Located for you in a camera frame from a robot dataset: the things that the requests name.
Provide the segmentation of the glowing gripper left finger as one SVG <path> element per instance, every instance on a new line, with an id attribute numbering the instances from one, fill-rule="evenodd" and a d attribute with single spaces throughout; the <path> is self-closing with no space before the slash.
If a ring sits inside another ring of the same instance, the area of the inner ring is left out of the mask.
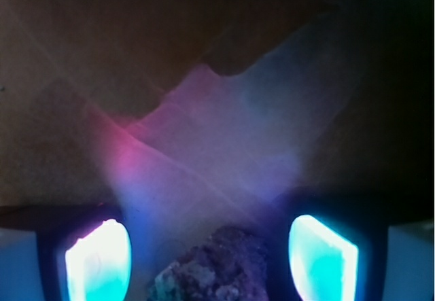
<path id="1" fill-rule="evenodd" d="M 124 300 L 132 246 L 119 209 L 44 209 L 37 218 L 46 300 Z"/>

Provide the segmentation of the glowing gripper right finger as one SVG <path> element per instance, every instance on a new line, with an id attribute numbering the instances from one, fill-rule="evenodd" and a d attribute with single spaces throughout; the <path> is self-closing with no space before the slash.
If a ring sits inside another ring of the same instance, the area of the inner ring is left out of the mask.
<path id="1" fill-rule="evenodd" d="M 285 251 L 289 300 L 381 300 L 387 224 L 360 196 L 293 198 Z"/>

